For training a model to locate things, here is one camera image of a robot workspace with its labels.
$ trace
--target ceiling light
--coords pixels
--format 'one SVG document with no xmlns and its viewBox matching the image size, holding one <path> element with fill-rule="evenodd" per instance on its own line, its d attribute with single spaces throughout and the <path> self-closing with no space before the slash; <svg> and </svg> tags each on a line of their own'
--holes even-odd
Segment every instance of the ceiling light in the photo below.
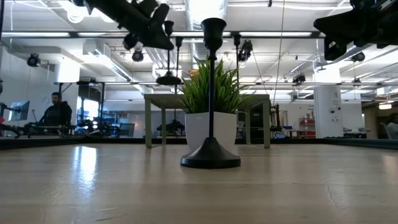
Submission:
<svg viewBox="0 0 398 224">
<path fill-rule="evenodd" d="M 203 39 L 183 39 L 182 42 L 188 44 L 203 43 Z"/>
<path fill-rule="evenodd" d="M 239 82 L 255 82 L 256 80 L 258 80 L 259 77 L 240 77 L 239 78 Z"/>
<path fill-rule="evenodd" d="M 309 37 L 311 32 L 240 32 L 242 37 Z"/>
<path fill-rule="evenodd" d="M 106 85 L 130 85 L 131 83 L 129 83 L 129 82 L 108 82 L 105 84 Z"/>
<path fill-rule="evenodd" d="M 228 7 L 268 7 L 266 3 L 255 3 L 255 2 L 236 2 L 228 3 Z M 327 7 L 308 7 L 308 6 L 293 6 L 285 4 L 273 4 L 272 7 L 284 7 L 286 9 L 297 9 L 297 10 L 311 10 L 311 11 L 328 11 L 328 10 L 347 10 L 352 9 L 351 6 L 327 6 Z"/>
<path fill-rule="evenodd" d="M 139 82 L 140 85 L 158 85 L 156 82 Z"/>
<path fill-rule="evenodd" d="M 379 109 L 380 109 L 380 110 L 389 110 L 389 109 L 391 109 L 391 108 L 392 108 L 392 106 L 391 106 L 390 103 L 385 103 L 385 104 L 380 104 L 380 105 L 379 105 Z"/>
<path fill-rule="evenodd" d="M 78 32 L 79 37 L 124 37 L 128 32 Z"/>
<path fill-rule="evenodd" d="M 223 32 L 223 37 L 228 37 L 231 32 Z M 204 37 L 202 31 L 173 32 L 172 37 Z"/>
<path fill-rule="evenodd" d="M 68 32 L 3 32 L 2 37 L 70 37 Z"/>
<path fill-rule="evenodd" d="M 105 100 L 105 101 L 129 101 L 129 100 Z"/>
</svg>

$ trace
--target white flower pot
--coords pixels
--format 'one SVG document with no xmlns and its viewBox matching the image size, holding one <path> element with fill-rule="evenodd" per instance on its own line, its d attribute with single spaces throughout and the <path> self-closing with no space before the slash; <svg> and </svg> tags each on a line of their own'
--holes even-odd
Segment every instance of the white flower pot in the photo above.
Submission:
<svg viewBox="0 0 398 224">
<path fill-rule="evenodd" d="M 196 150 L 209 136 L 209 112 L 185 115 L 188 146 Z M 226 150 L 232 150 L 236 139 L 236 114 L 214 112 L 214 137 Z"/>
</svg>

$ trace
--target wooden table surface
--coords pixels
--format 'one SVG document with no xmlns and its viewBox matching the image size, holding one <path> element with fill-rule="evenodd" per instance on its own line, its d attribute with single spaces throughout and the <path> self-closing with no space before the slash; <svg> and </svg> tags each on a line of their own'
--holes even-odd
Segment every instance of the wooden table surface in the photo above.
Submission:
<svg viewBox="0 0 398 224">
<path fill-rule="evenodd" d="M 398 223 L 398 151 L 236 146 L 234 169 L 180 166 L 187 146 L 0 151 L 0 223 Z"/>
</svg>

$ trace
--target black jacket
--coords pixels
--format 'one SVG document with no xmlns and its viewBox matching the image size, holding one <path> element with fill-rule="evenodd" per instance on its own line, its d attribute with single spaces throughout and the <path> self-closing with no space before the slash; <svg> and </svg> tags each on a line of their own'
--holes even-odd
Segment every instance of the black jacket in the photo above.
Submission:
<svg viewBox="0 0 398 224">
<path fill-rule="evenodd" d="M 72 109 L 68 102 L 61 102 L 59 105 L 50 106 L 40 119 L 39 123 L 48 126 L 68 125 L 72 119 Z"/>
</svg>

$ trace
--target wooden table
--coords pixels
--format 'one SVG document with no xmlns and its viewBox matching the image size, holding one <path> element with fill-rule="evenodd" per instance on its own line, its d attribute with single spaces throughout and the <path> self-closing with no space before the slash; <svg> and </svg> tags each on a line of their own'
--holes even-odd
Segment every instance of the wooden table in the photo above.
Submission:
<svg viewBox="0 0 398 224">
<path fill-rule="evenodd" d="M 145 145 L 152 147 L 152 118 L 150 106 L 153 104 L 162 111 L 162 144 L 166 144 L 166 109 L 182 109 L 180 97 L 183 95 L 175 94 L 144 94 L 145 99 Z M 263 126 L 269 127 L 269 95 L 252 95 L 250 100 L 243 103 L 239 109 L 246 112 L 246 144 L 250 144 L 250 110 L 251 108 L 261 105 L 263 110 Z M 268 149 L 271 143 L 271 132 L 269 128 L 264 128 L 264 148 Z"/>
</svg>

